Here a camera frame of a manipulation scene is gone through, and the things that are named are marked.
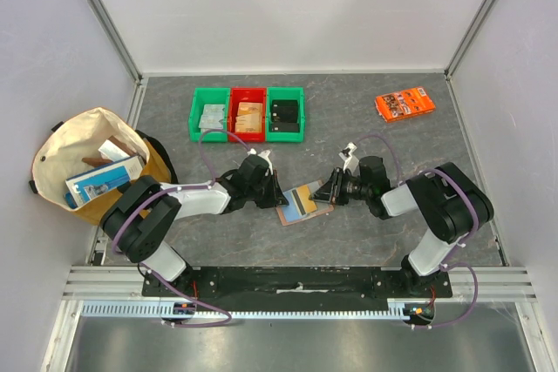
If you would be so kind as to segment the tan leather card holder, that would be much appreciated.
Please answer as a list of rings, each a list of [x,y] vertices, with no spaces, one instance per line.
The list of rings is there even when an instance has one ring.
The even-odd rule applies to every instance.
[[[334,210],[333,205],[314,201],[310,198],[310,195],[316,192],[322,185],[323,182],[321,180],[316,180],[293,187],[283,193],[287,199],[287,205],[277,207],[276,211],[284,227],[325,215]]]

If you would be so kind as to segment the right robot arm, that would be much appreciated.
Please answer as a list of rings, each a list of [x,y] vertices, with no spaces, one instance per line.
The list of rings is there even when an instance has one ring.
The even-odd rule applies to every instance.
[[[384,161],[367,156],[358,174],[336,168],[310,198],[333,206],[362,200],[381,220],[418,210],[427,229],[419,244],[401,262],[399,286],[412,297],[422,295],[448,256],[470,235],[493,219],[490,199],[452,162],[427,170],[393,186]]]

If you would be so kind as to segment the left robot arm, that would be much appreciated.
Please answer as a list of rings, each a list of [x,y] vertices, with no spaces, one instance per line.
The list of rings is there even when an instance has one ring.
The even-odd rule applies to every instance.
[[[276,170],[267,154],[249,154],[235,169],[200,184],[160,183],[138,178],[99,222],[113,250],[161,278],[170,294],[184,295],[192,285],[190,266],[165,242],[176,220],[201,214],[232,213],[253,202],[261,209],[286,206]]]

